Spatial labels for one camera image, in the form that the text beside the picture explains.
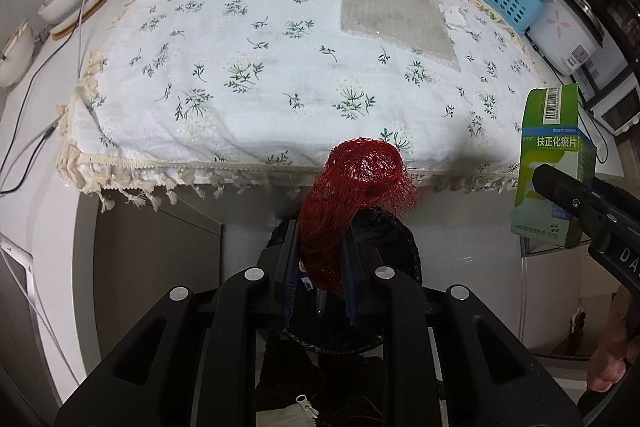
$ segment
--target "bubble wrap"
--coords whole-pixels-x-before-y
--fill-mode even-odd
[[[420,50],[460,71],[438,0],[342,0],[342,30]]]

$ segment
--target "wooden trivet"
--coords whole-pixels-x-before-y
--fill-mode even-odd
[[[84,22],[85,20],[87,20],[89,17],[91,17],[91,15],[93,15],[94,13],[96,13],[103,5],[104,3],[106,3],[108,0],[99,0],[95,6],[93,8],[91,8],[87,13],[85,13],[82,16],[82,22]],[[72,23],[71,26],[69,26],[68,28],[66,28],[65,30],[62,30],[59,33],[54,33],[51,38],[54,39],[55,41],[59,41],[61,38],[66,37],[67,35],[69,35],[69,33],[71,33],[71,30],[74,28],[74,26],[76,25],[76,21],[74,21]]]

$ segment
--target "white floral tablecloth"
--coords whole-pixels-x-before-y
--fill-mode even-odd
[[[439,0],[461,71],[340,29],[342,0],[135,0],[66,108],[58,167],[84,192],[313,182],[332,147],[393,143],[418,184],[513,185],[521,42]]]

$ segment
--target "zipper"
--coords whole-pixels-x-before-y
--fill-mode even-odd
[[[316,418],[318,418],[318,414],[319,414],[318,410],[314,409],[311,406],[311,402],[309,402],[305,394],[299,395],[296,398],[296,402],[302,409],[302,412],[305,414],[305,416],[311,420],[311,425],[315,426]]]

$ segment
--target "barcode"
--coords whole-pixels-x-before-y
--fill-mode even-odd
[[[542,125],[560,124],[560,87],[551,87],[546,90],[545,114]]]

